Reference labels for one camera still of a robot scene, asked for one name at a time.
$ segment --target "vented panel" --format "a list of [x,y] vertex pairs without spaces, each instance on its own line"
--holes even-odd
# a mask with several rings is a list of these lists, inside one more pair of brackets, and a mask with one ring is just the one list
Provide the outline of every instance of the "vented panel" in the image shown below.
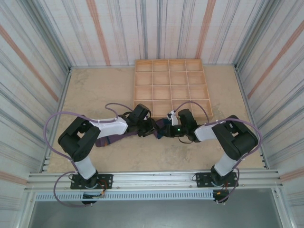
[[[82,199],[83,192],[59,192],[61,201],[90,201]],[[104,198],[94,200],[212,200],[213,190],[183,190],[183,191],[109,191],[105,192]],[[36,201],[56,201],[51,192],[38,193]]]

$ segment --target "mounting plate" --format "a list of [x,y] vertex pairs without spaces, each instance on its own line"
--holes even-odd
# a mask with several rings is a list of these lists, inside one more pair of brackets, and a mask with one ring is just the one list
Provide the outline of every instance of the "mounting plate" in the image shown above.
[[[111,189],[113,184],[113,175],[112,174],[98,174],[98,180],[103,180],[100,183],[104,189]],[[88,189],[85,187],[86,183],[84,179],[79,174],[73,174],[71,181],[71,189]],[[96,184],[94,189],[102,189],[99,184]]]
[[[224,184],[221,186],[216,186],[215,184],[213,184],[212,178],[211,178],[211,172],[198,172],[195,174],[195,177],[196,177],[196,184],[197,184],[198,188],[210,188],[210,187],[223,187],[224,186]],[[228,182],[228,187],[234,187],[236,184],[236,179],[237,179],[237,174],[235,172],[233,172],[231,175],[229,175],[226,179],[226,181]]]

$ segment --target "striped wall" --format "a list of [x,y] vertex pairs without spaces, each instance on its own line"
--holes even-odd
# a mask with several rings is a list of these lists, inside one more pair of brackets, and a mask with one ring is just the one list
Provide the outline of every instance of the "striped wall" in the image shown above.
[[304,0],[281,0],[240,69],[269,166],[304,227]]
[[67,69],[22,1],[0,1],[0,227],[15,222],[30,172],[44,158],[42,128],[54,113]]
[[73,66],[202,58],[229,64],[264,0],[34,0]]

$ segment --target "wooden grid tray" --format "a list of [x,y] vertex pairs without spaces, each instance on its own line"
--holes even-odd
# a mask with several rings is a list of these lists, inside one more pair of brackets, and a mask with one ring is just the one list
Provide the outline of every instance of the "wooden grid tray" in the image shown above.
[[[154,118],[164,118],[185,101],[199,103],[213,116],[201,59],[149,59],[135,61],[134,107],[147,106]],[[195,104],[185,104],[193,116],[206,119]]]

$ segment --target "wooden floor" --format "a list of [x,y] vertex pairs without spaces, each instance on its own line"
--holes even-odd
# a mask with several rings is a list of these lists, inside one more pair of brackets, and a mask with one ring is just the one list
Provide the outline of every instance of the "wooden floor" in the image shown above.
[[[204,71],[214,115],[212,120],[234,114],[248,121],[233,67],[205,66]],[[118,102],[132,107],[133,87],[134,68],[76,69],[63,110],[94,119],[111,118],[113,113],[104,109],[105,104]],[[119,106],[113,108],[120,114],[126,111]],[[61,116],[56,141],[73,120],[73,116]],[[62,152],[57,142],[54,148]],[[98,171],[174,171],[210,169],[222,154],[217,140],[182,144],[177,138],[157,140],[149,135],[145,138],[131,136],[106,147],[94,146],[90,157]],[[259,152],[247,157],[239,167],[262,168]],[[72,170],[67,159],[52,153],[48,172]]]

